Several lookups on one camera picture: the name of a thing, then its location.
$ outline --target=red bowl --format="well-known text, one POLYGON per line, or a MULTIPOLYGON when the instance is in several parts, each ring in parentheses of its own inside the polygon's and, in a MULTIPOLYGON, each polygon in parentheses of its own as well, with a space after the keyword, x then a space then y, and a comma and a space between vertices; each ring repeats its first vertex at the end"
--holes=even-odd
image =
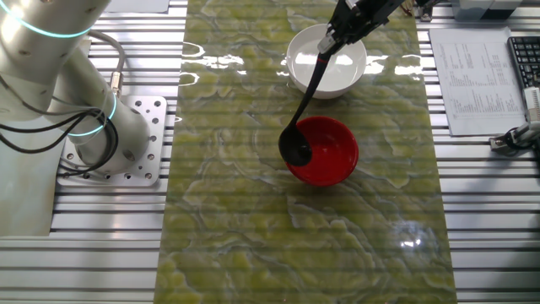
POLYGON ((294 176, 310 185, 327 187, 353 173, 359 152, 347 126, 330 117, 309 117, 296 126, 310 143, 312 156, 307 166, 287 164, 294 176))

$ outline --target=white bowl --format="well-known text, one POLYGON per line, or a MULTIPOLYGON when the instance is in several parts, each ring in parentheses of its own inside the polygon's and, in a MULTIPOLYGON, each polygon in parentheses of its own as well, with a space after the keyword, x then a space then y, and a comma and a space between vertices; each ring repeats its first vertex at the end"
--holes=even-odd
MULTIPOLYGON (((326 24, 302 30, 289 44, 287 66, 289 76, 303 93, 307 90, 319 51, 317 45, 327 33, 326 24)), ((317 99, 339 97, 349 91, 365 70, 367 52, 362 41, 346 45, 332 56, 314 96, 317 99)))

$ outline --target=spoon handle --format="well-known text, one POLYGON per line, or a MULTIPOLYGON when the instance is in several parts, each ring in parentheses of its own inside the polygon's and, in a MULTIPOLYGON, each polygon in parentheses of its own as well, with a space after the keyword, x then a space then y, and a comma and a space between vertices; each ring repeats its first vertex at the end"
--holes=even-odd
POLYGON ((319 53, 315 69, 313 70, 313 75, 311 76, 310 85, 307 86, 304 98, 302 98, 302 102, 300 102, 298 110, 296 110, 296 113, 294 114, 293 119, 290 121, 289 125, 295 125, 296 122, 298 122, 298 119, 304 112, 307 105, 310 103, 311 98, 315 94, 315 91, 317 90, 317 87, 321 82, 322 75, 324 75, 324 71, 326 71, 327 69, 328 61, 330 60, 331 56, 331 52, 327 52, 326 54, 319 53))

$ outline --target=bowl rim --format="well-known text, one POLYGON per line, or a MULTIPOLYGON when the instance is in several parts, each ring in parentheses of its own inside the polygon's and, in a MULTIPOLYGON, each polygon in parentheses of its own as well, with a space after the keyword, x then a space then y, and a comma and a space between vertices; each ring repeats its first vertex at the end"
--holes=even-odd
POLYGON ((311 180, 301 176, 294 169, 295 168, 294 166, 292 166, 291 164, 289 164, 287 162, 285 162, 285 164, 287 165, 287 168, 289 168, 289 171, 296 178, 298 178, 302 182, 305 182, 305 183, 310 184, 312 186, 329 187, 329 186, 339 184, 340 182, 343 182, 344 180, 346 180, 354 172, 354 170, 356 169, 356 165, 358 165, 358 160, 359 160, 358 142, 356 141, 356 138, 355 138, 353 132, 351 132, 351 130, 343 122, 340 122, 339 120, 331 118, 331 117, 324 117, 324 116, 307 117, 307 118, 302 119, 301 121, 297 122, 296 125, 298 126, 302 122, 306 123, 306 122, 311 122, 311 121, 314 121, 314 120, 327 120, 327 121, 330 121, 330 122, 334 122, 334 123, 336 123, 337 125, 339 125, 340 127, 342 127, 346 131, 346 133, 348 135, 348 138, 352 139, 353 143, 354 143, 354 161, 353 161, 353 164, 351 165, 351 167, 347 171, 345 171, 346 173, 339 176, 339 178, 334 178, 331 181, 318 181, 318 182, 311 181, 311 180))
MULTIPOLYGON (((294 82, 298 82, 299 84, 302 84, 302 85, 305 86, 306 88, 307 88, 307 86, 308 86, 309 84, 303 84, 303 83, 295 76, 294 69, 293 69, 294 63, 292 62, 292 60, 290 60, 290 58, 291 58, 291 56, 292 56, 290 46, 293 44, 294 40, 298 39, 298 37, 299 37, 300 35, 302 35, 302 33, 306 32, 307 30, 313 30, 313 28, 316 28, 316 27, 323 27, 323 26, 324 26, 325 28, 327 27, 326 24, 315 24, 315 25, 312 25, 312 26, 310 26, 310 27, 307 27, 307 28, 301 30, 298 34, 296 34, 296 35, 294 36, 294 38, 290 41, 289 45, 287 46, 287 54, 286 54, 286 57, 285 57, 285 62, 286 62, 286 64, 287 64, 287 69, 289 70, 289 76, 290 76, 290 78, 291 78, 294 82)), ((322 92, 322 93, 335 93, 335 92, 339 92, 339 91, 342 91, 342 90, 346 90, 346 89, 350 88, 351 86, 353 86, 354 84, 356 84, 356 82, 359 81, 360 78, 362 78, 362 76, 364 75, 365 70, 366 70, 366 68, 367 68, 367 66, 368 66, 368 63, 367 63, 368 52, 367 52, 367 50, 365 49, 365 44, 364 44, 364 42, 363 42, 362 40, 360 40, 360 41, 354 43, 354 45, 355 45, 355 46, 361 46, 361 47, 362 47, 362 52, 365 54, 365 56, 364 56, 364 57, 365 57, 365 62, 364 62, 364 64, 363 64, 363 65, 364 65, 364 70, 362 71, 362 73, 357 73, 356 75, 358 75, 358 76, 355 76, 354 79, 353 79, 351 82, 345 84, 342 88, 334 89, 334 90, 322 90, 322 89, 318 89, 318 88, 317 88, 317 90, 316 90, 317 92, 322 92)))

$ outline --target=table surface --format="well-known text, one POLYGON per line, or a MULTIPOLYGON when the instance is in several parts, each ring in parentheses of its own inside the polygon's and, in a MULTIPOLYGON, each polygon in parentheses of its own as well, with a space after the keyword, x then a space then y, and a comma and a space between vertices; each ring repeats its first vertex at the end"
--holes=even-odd
MULTIPOLYGON (((540 299, 540 187, 531 152, 514 159, 489 151, 488 137, 451 138, 430 28, 493 28, 540 35, 540 6, 524 2, 505 23, 459 24, 449 4, 418 23, 429 114, 459 302, 540 299)), ((168 101, 161 183, 153 189, 57 188, 51 235, 0 238, 0 303, 151 303, 165 207, 187 1, 167 14, 103 14, 95 29, 126 48, 125 95, 168 101)), ((116 52, 92 45, 107 79, 116 52)))

